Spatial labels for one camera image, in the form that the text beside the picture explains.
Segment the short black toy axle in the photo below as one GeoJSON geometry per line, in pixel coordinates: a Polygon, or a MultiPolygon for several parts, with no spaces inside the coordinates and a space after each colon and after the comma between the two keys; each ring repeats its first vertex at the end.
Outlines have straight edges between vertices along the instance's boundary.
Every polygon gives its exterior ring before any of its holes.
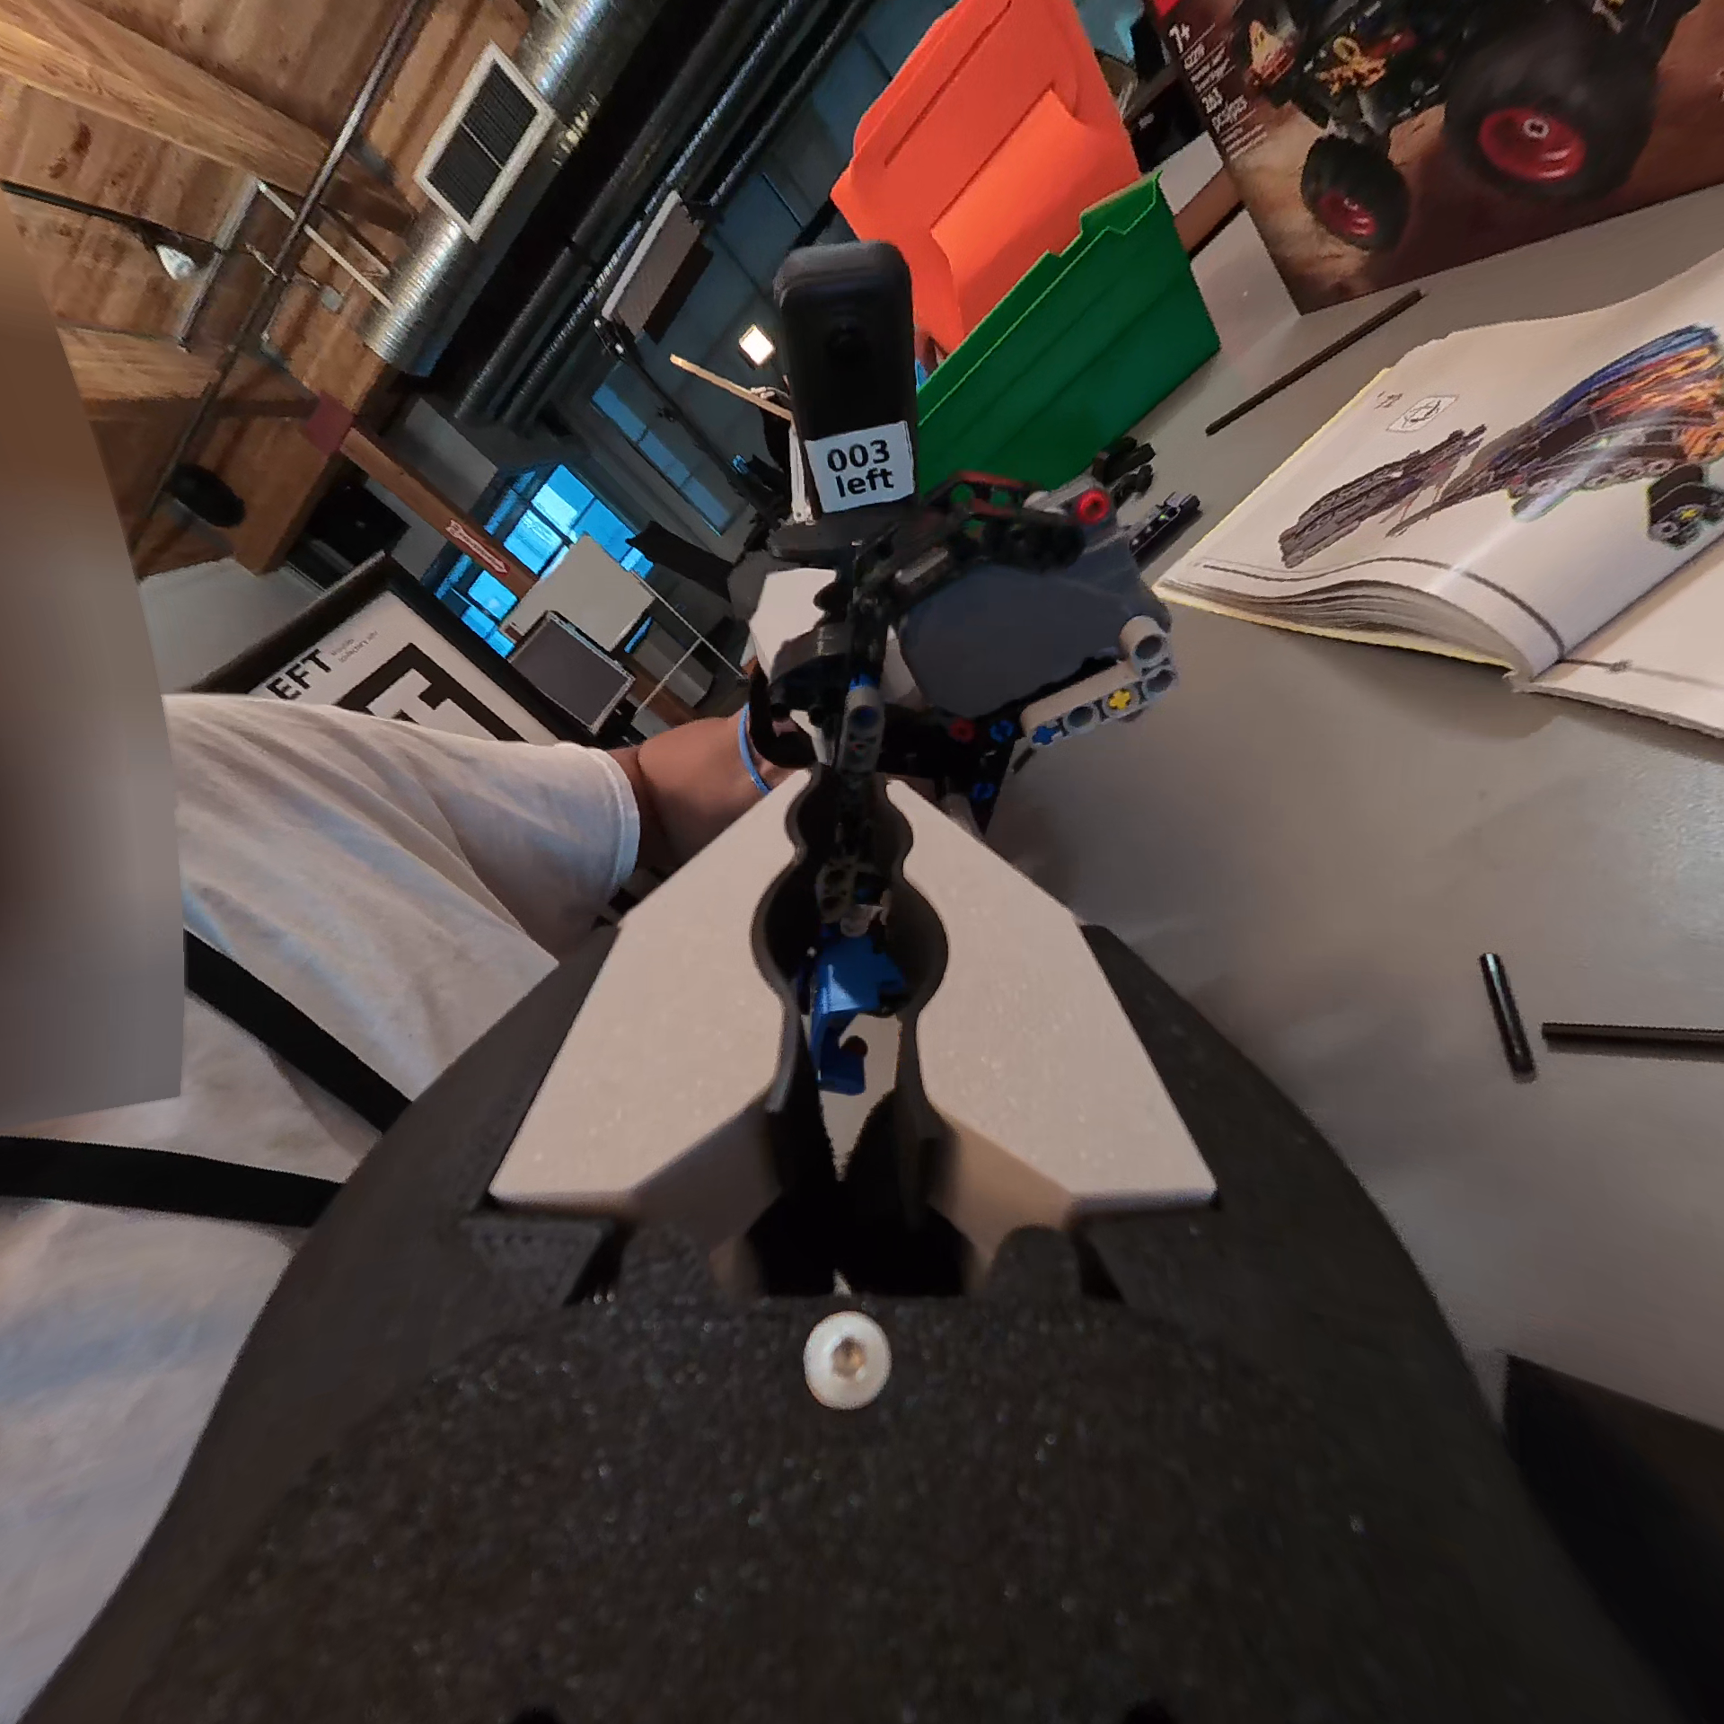
{"type": "Polygon", "coordinates": [[[1495,953],[1483,953],[1476,958],[1476,969],[1485,989],[1485,1003],[1489,1004],[1489,1018],[1495,1024],[1503,1063],[1516,1083],[1533,1083],[1537,1076],[1536,1051],[1520,1014],[1509,970],[1495,953]]]}

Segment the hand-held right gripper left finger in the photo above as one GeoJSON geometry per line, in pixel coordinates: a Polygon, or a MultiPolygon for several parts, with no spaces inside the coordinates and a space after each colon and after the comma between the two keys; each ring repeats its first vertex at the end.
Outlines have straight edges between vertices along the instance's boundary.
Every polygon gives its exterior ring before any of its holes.
{"type": "Polygon", "coordinates": [[[497,1210],[663,1225],[736,1286],[832,1292],[832,1148],[765,918],[817,787],[793,770],[621,921],[491,1178],[497,1210]]]}

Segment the orange plastic bin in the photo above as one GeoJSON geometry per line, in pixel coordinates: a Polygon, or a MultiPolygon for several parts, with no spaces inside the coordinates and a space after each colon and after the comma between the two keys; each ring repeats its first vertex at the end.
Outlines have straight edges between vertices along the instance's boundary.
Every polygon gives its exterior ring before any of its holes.
{"type": "Polygon", "coordinates": [[[954,352],[1138,177],[1074,2],[958,2],[856,121],[832,201],[902,253],[917,329],[954,352]]]}

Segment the green plastic bin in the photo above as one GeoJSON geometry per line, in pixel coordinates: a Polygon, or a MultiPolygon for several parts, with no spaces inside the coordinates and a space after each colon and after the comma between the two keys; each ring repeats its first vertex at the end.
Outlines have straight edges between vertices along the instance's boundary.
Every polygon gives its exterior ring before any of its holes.
{"type": "Polygon", "coordinates": [[[917,482],[1057,489],[1218,355],[1174,214],[1147,176],[1081,211],[917,389],[917,482]]]}

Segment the dark monitor screen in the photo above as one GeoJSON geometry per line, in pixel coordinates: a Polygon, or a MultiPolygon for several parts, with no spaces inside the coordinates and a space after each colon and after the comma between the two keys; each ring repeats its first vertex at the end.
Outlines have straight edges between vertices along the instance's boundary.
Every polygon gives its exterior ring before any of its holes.
{"type": "Polygon", "coordinates": [[[509,665],[596,741],[614,742],[634,725],[634,669],[557,609],[532,621],[509,665]]]}

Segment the open instruction booklet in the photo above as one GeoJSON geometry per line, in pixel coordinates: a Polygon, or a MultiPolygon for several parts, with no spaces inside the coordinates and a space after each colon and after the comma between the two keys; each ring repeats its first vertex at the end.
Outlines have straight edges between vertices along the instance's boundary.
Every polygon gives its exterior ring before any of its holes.
{"type": "Polygon", "coordinates": [[[1722,734],[1722,254],[1370,376],[1157,595],[1722,734]]]}

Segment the person's left forearm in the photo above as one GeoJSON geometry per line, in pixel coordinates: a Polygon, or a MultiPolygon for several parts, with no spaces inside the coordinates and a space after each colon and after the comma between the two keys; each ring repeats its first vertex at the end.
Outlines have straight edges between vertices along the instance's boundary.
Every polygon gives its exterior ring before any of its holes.
{"type": "Polygon", "coordinates": [[[617,759],[634,787],[638,860],[677,872],[761,800],[736,715],[665,729],[617,759]]]}

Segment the white board panel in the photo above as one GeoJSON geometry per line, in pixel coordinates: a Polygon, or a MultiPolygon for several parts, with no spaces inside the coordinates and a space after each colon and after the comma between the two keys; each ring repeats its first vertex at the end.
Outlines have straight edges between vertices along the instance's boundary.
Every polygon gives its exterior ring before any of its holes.
{"type": "Polygon", "coordinates": [[[582,535],[509,609],[503,628],[515,641],[524,641],[543,616],[560,616],[598,649],[614,652],[649,616],[653,597],[646,581],[622,568],[594,535],[582,535]]]}

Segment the grey light panel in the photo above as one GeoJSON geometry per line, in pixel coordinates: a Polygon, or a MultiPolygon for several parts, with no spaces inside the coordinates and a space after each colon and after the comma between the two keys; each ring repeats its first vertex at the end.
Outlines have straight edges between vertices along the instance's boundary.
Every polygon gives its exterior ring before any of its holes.
{"type": "Polygon", "coordinates": [[[617,345],[659,343],[710,263],[703,221],[671,189],[602,302],[606,335],[617,345]]]}

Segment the grey black toy brick model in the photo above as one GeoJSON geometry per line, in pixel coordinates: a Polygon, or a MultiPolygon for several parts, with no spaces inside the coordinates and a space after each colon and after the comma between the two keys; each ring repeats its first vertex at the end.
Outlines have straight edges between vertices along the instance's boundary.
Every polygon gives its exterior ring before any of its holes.
{"type": "Polygon", "coordinates": [[[817,738],[818,930],[793,986],[822,1089],[861,1093],[850,1024],[893,1016],[911,995],[909,962],[887,954],[893,864],[877,787],[931,782],[986,828],[1012,762],[1159,699],[1174,681],[1169,617],[1141,555],[1194,508],[1174,498],[1129,527],[1093,479],[1045,494],[970,470],[871,527],[779,535],[784,555],[832,570],[813,595],[818,621],[765,670],[768,713],[805,719],[817,738]]]}

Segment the white air vent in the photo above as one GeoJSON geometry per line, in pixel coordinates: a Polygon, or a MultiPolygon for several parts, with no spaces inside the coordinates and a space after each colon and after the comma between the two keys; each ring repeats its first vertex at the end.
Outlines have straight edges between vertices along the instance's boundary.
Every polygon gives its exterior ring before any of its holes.
{"type": "Polygon", "coordinates": [[[413,182],[470,241],[479,241],[551,127],[548,100],[497,44],[488,44],[432,133],[413,182]]]}

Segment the long thin black axle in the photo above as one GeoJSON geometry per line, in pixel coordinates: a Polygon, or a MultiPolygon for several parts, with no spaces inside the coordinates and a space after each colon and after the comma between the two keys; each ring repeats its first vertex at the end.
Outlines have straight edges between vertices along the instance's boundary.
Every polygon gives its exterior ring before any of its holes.
{"type": "Polygon", "coordinates": [[[1204,426],[1204,436],[1207,436],[1207,437],[1215,437],[1218,432],[1226,432],[1226,429],[1227,429],[1230,425],[1236,425],[1239,420],[1245,420],[1251,410],[1256,410],[1260,406],[1264,406],[1264,404],[1269,404],[1272,397],[1284,396],[1289,386],[1293,386],[1297,383],[1302,383],[1304,376],[1309,376],[1313,372],[1318,372],[1318,369],[1325,367],[1328,360],[1344,355],[1344,352],[1352,349],[1358,343],[1367,340],[1367,335],[1373,335],[1373,331],[1383,329],[1386,324],[1393,324],[1394,318],[1405,316],[1405,312],[1409,312],[1411,307],[1415,307],[1423,296],[1427,296],[1423,290],[1409,290],[1409,291],[1402,291],[1394,302],[1390,302],[1386,307],[1370,312],[1370,316],[1362,318],[1358,325],[1352,325],[1348,335],[1332,340],[1328,345],[1322,345],[1322,348],[1314,349],[1313,355],[1304,355],[1302,360],[1297,360],[1293,367],[1289,367],[1284,373],[1272,376],[1272,379],[1264,383],[1260,389],[1248,392],[1248,396],[1241,397],[1236,406],[1230,406],[1227,410],[1223,410],[1218,420],[1212,420],[1212,422],[1204,426]]]}

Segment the toy truck set box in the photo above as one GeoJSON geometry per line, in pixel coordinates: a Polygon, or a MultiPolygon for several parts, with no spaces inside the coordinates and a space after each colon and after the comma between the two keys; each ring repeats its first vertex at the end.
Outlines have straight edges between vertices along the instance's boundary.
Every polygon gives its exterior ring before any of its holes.
{"type": "Polygon", "coordinates": [[[1298,312],[1722,182],[1718,2],[1154,2],[1298,312]]]}

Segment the metal air duct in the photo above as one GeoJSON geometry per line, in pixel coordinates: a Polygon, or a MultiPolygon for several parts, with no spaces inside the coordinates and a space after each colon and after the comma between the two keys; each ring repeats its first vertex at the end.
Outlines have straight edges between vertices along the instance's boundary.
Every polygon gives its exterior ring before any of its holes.
{"type": "Polygon", "coordinates": [[[425,376],[438,363],[507,246],[588,135],[657,11],[659,2],[540,2],[509,58],[555,109],[555,127],[479,241],[470,241],[425,196],[406,253],[387,275],[385,302],[360,329],[365,348],[387,367],[425,376]]]}

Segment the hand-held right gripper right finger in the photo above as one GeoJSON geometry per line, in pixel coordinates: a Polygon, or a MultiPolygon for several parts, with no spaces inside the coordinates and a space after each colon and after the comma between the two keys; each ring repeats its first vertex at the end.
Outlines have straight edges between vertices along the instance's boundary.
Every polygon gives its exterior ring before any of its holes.
{"type": "Polygon", "coordinates": [[[1218,1178],[1080,921],[958,819],[887,787],[917,975],[861,1130],[874,1286],[979,1278],[1021,1227],[1207,1206],[1218,1178]]]}

